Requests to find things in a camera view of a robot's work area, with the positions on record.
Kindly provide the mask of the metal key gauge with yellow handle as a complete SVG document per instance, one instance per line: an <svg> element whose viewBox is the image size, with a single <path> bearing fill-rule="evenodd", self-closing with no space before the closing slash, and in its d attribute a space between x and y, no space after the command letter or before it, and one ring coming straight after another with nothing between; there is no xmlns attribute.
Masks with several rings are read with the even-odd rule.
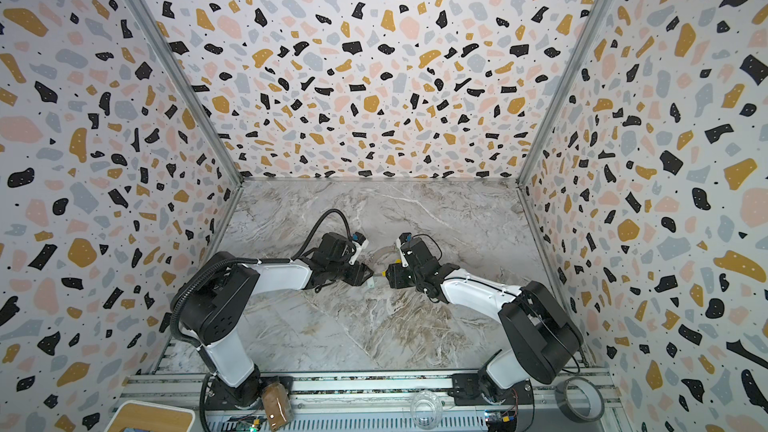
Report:
<svg viewBox="0 0 768 432"><path fill-rule="evenodd" d="M383 277L387 267L399 260L399 252L394 245L381 247L367 253L363 262L372 269L373 276L365 282L365 286L368 289L373 289Z"/></svg>

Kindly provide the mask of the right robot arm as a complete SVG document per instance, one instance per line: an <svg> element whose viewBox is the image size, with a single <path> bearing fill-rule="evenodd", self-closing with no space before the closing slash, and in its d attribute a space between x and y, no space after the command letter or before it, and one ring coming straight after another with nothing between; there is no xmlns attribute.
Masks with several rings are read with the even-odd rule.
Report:
<svg viewBox="0 0 768 432"><path fill-rule="evenodd" d="M501 324L510 348L495 353L458 397L501 404L530 379L550 384L583 345L583 336L541 282L505 285L475 276L433 255L424 234L396 240L400 259L385 276L393 289L413 288L430 301L469 308Z"/></svg>

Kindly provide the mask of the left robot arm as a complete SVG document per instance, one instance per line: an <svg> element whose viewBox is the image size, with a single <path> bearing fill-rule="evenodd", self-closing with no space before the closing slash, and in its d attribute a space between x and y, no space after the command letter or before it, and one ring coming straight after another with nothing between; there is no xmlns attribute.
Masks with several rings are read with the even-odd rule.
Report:
<svg viewBox="0 0 768 432"><path fill-rule="evenodd" d="M373 275L359 260L368 240L361 233L326 233L320 244L296 258L237 258L219 252L206 262L172 300L172 336L198 352L228 404L254 404L265 382L237 332L254 295L283 290L313 290L341 281L363 285Z"/></svg>

